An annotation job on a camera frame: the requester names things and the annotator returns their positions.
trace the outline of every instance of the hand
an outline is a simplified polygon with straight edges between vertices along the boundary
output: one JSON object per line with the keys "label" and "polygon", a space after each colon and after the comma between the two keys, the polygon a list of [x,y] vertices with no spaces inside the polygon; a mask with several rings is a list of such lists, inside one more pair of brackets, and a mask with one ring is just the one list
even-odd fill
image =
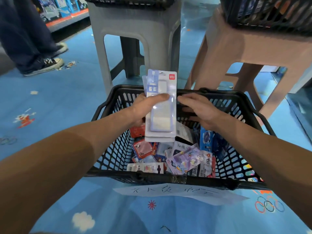
{"label": "hand", "polygon": [[143,118],[152,110],[153,106],[168,99],[169,94],[158,94],[148,98],[145,97],[144,93],[140,94],[131,106],[132,113],[135,116],[134,126],[142,125]]}
{"label": "hand", "polygon": [[206,130],[213,130],[214,120],[223,113],[213,106],[208,98],[196,93],[178,96],[177,100],[188,106],[184,107],[183,111],[194,112],[197,115],[197,117],[190,117],[190,120],[200,122]]}

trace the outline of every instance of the blue floor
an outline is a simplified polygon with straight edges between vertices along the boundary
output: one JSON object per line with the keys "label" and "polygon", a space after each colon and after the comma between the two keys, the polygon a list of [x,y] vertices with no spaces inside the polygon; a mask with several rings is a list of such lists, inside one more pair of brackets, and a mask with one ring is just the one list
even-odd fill
{"label": "blue floor", "polygon": [[[189,8],[184,16],[192,13],[193,7]],[[186,83],[205,33],[204,25],[198,25],[197,19],[194,23],[186,19],[183,22],[178,88]],[[76,62],[71,68],[32,77],[22,77],[14,69],[0,77],[3,98],[0,102],[0,136],[11,141],[0,146],[0,159],[57,131],[90,121],[97,106],[105,101],[107,95],[92,29],[86,29],[66,43],[69,51],[61,57],[65,63]],[[114,67],[121,60],[119,38],[106,36],[105,46],[110,67]],[[233,64],[229,72],[239,71],[240,66],[241,63]],[[142,80],[139,76],[126,79],[122,72],[113,84],[142,84]],[[255,84],[264,101],[276,86],[270,73],[260,73]],[[226,84],[220,86],[220,89],[226,88]],[[31,91],[37,91],[37,94],[31,94]],[[29,115],[26,120],[29,125],[19,128],[22,123],[16,118],[21,114]],[[312,151],[310,141],[286,99],[269,122],[279,138]],[[184,197],[153,197],[156,207],[150,210],[151,198],[123,196],[112,190],[124,186],[110,178],[83,178],[43,214],[32,232],[306,234],[309,230],[274,193],[237,190],[237,194],[250,199],[226,206],[212,206]],[[259,197],[271,199],[275,204],[274,212],[262,213],[262,207],[256,205],[259,199],[261,201]],[[74,216],[82,221],[77,224]]]}

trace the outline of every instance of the forearm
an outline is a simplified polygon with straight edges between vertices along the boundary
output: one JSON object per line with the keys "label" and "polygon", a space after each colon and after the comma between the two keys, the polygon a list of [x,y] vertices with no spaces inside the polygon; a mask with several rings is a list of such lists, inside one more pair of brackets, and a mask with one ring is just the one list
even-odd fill
{"label": "forearm", "polygon": [[305,223],[312,226],[308,194],[312,192],[312,154],[294,144],[267,135],[236,118],[221,114],[214,130],[220,133]]}
{"label": "forearm", "polygon": [[35,221],[131,127],[129,110],[73,126],[1,161],[2,233],[29,233]]}

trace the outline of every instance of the sneaker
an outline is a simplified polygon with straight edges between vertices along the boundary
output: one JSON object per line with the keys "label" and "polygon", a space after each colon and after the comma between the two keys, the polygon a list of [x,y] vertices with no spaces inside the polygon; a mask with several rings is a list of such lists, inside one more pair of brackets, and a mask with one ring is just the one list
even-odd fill
{"label": "sneaker", "polygon": [[61,59],[59,57],[52,58],[52,59],[51,58],[45,58],[43,68],[41,68],[40,70],[35,70],[29,74],[24,74],[24,75],[30,76],[30,75],[34,75],[34,74],[40,74],[43,72],[55,70],[55,69],[61,67],[63,64],[64,64],[63,59]]}
{"label": "sneaker", "polygon": [[56,46],[57,46],[57,51],[52,53],[50,55],[50,58],[56,57],[57,55],[60,55],[63,52],[66,52],[68,50],[68,47],[67,47],[66,43],[60,42],[60,43],[57,43]]}

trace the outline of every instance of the gray plastic stool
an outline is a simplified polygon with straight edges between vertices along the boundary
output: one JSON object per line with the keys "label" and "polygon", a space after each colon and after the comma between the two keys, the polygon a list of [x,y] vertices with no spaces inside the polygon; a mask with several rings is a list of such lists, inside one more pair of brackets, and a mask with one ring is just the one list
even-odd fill
{"label": "gray plastic stool", "polygon": [[[140,66],[148,69],[176,71],[179,69],[181,0],[165,11],[97,7],[88,2],[96,51],[105,91],[108,95],[112,80],[124,69],[126,77],[140,74]],[[123,60],[110,71],[104,36],[120,36]],[[139,40],[144,47],[140,54]]]}

